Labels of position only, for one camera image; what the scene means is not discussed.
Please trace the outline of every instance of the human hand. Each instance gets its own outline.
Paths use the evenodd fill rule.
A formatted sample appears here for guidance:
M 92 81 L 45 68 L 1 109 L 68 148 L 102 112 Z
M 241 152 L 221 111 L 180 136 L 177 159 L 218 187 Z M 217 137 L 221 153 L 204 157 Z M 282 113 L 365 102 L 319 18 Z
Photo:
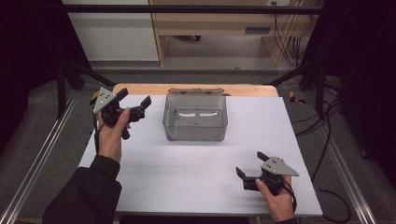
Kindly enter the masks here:
M 110 159 L 121 161 L 121 136 L 122 130 L 128 125 L 130 109 L 125 108 L 120 114 L 119 120 L 113 128 L 104 125 L 102 114 L 99 118 L 99 152 L 98 155 L 109 157 Z
M 290 175 L 285 175 L 285 181 L 291 186 Z M 262 193 L 262 196 L 264 196 L 265 201 L 267 201 L 268 209 L 273 221 L 279 222 L 294 217 L 291 195 L 285 189 L 282 189 L 279 195 L 274 196 L 268 187 L 260 181 L 260 179 L 256 179 L 256 184 Z

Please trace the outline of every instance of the gray floor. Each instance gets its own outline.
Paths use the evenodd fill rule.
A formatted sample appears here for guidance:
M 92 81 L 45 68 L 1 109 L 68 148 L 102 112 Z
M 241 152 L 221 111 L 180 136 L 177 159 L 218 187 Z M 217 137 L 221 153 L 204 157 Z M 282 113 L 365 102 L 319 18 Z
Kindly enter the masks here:
M 115 66 L 110 70 L 97 67 L 97 71 L 116 82 L 262 84 L 292 69 L 292 66 L 286 63 L 282 63 L 279 67 L 271 66 L 268 53 L 263 48 L 260 38 L 241 39 L 231 36 L 203 36 L 200 42 L 192 40 L 192 37 L 176 36 L 169 41 L 163 67 L 148 63 L 137 64 L 139 66 L 135 70 L 131 70 L 130 67 L 125 69 L 125 67 Z M 84 80 L 87 84 L 82 91 L 78 92 L 76 105 L 71 111 L 70 118 L 64 125 L 47 162 L 21 208 L 18 216 L 20 223 L 26 218 L 39 221 L 46 205 L 78 166 L 92 131 L 91 108 L 88 103 L 92 93 L 100 87 L 100 84 L 91 78 L 84 76 Z M 307 95 L 311 95 L 311 92 L 300 92 L 298 81 L 299 77 L 296 77 L 277 87 L 279 95 L 284 98 L 290 121 L 306 119 L 314 114 L 308 104 L 292 103 L 289 99 L 290 91 L 294 91 L 297 99 L 305 99 Z M 0 157 L 1 213 L 5 211 L 17 192 L 55 122 L 56 94 L 55 82 L 50 82 L 30 93 L 29 106 L 20 127 Z M 325 99 L 330 102 L 334 96 L 327 92 Z M 314 121 L 314 119 L 309 119 L 293 123 L 293 128 L 295 132 L 299 132 Z M 396 223 L 394 187 L 382 174 L 375 161 L 361 157 L 359 144 L 343 115 L 334 114 L 331 122 L 332 138 L 345 158 L 377 223 Z M 316 130 L 298 137 L 297 140 L 308 172 L 312 174 L 324 146 L 324 139 L 319 130 Z M 318 189 L 333 190 L 343 196 L 352 209 L 352 219 L 349 223 L 360 223 L 329 152 L 324 157 L 314 186 Z M 318 198 L 326 215 L 334 219 L 346 217 L 346 209 L 339 200 L 328 194 L 320 194 Z M 303 223 L 328 222 L 321 217 L 303 218 Z

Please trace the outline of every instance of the black sleeve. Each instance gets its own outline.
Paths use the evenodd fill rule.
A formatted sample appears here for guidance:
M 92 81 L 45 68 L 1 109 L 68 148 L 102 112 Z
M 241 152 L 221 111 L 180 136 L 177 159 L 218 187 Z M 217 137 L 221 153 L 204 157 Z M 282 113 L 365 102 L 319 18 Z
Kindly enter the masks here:
M 47 207 L 43 223 L 113 223 L 121 192 L 119 170 L 118 162 L 103 156 L 96 156 L 90 168 L 77 168 Z
M 276 222 L 276 224 L 297 224 L 297 218 L 286 219 L 280 222 Z

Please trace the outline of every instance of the transparent plastic box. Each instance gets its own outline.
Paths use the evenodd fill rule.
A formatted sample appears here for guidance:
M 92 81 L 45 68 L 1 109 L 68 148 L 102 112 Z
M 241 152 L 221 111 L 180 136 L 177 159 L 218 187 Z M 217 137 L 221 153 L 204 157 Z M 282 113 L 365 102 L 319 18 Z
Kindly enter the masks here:
M 228 119 L 226 98 L 221 93 L 222 89 L 171 89 L 163 113 L 166 138 L 169 141 L 223 141 Z

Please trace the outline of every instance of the white tabletop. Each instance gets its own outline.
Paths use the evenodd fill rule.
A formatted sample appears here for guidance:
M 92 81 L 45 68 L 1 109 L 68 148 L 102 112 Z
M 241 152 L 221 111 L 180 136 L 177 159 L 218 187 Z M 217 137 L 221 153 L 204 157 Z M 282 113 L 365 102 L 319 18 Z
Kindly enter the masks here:
M 147 95 L 128 95 L 121 107 L 136 106 Z M 296 216 L 321 216 L 282 98 L 227 97 L 228 127 L 222 142 L 171 142 L 163 129 L 164 95 L 151 96 L 146 117 L 132 123 L 122 141 L 117 212 L 145 215 L 245 216 L 268 214 L 258 191 L 244 190 L 236 175 L 259 176 L 257 151 L 276 156 L 300 173 L 291 182 Z M 80 166 L 95 155 L 93 137 Z

